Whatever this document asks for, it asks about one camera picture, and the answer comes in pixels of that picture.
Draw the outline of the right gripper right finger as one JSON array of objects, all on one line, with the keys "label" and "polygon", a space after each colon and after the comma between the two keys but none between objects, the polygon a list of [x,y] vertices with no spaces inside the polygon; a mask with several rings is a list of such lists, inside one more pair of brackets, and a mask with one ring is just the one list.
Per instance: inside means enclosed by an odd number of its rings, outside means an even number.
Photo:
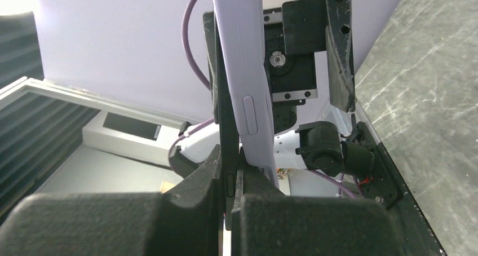
[{"label": "right gripper right finger", "polygon": [[238,167],[232,255],[405,255],[377,203],[284,195],[256,167]]}]

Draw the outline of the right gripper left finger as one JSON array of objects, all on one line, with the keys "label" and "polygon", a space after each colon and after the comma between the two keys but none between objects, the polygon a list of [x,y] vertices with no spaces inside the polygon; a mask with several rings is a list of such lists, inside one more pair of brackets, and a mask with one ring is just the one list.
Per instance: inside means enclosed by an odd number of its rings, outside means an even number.
[{"label": "right gripper left finger", "polygon": [[166,193],[34,194],[1,226],[2,255],[220,255],[220,147]]}]

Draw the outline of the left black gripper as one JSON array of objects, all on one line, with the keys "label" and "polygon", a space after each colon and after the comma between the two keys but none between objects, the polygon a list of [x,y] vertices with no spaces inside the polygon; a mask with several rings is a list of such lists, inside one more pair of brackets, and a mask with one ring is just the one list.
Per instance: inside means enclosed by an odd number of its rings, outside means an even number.
[{"label": "left black gripper", "polygon": [[[213,116],[219,123],[214,12],[204,13],[202,19]],[[351,0],[285,2],[281,7],[264,10],[263,21],[265,67],[276,134],[296,124],[298,106],[318,97],[315,53],[325,49],[330,103],[344,112],[355,111]]]}]

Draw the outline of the lilac phone case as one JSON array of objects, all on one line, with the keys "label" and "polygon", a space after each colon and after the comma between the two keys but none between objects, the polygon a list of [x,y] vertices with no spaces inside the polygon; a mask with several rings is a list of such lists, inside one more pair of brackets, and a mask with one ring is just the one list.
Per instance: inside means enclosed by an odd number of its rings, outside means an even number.
[{"label": "lilac phone case", "polygon": [[264,67],[263,0],[213,0],[213,4],[245,158],[278,186],[272,99]]}]

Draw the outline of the black smartphone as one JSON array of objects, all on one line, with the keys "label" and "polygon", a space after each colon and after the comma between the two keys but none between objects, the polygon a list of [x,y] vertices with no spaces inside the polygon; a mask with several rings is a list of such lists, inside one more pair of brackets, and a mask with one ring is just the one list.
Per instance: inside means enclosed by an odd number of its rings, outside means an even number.
[{"label": "black smartphone", "polygon": [[233,230],[232,209],[234,206],[237,179],[237,163],[239,160],[239,136],[234,118],[231,95],[229,93],[225,58],[219,34],[218,19],[214,19],[216,41],[216,77],[217,101],[220,128],[220,156],[222,162],[225,195],[225,228]]}]

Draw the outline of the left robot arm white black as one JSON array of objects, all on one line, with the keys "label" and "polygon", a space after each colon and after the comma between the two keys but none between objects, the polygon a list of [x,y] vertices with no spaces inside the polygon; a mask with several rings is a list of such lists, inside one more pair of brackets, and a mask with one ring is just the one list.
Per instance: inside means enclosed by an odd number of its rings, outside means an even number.
[{"label": "left robot arm white black", "polygon": [[329,102],[356,109],[352,0],[296,0],[264,9],[261,0],[213,0],[204,13],[214,116],[185,123],[168,152],[173,171],[189,176],[220,147],[226,176],[242,162],[270,179],[279,168],[367,178],[374,153],[360,130],[342,135],[329,121],[297,124],[297,106],[317,98],[315,53],[327,55]]}]

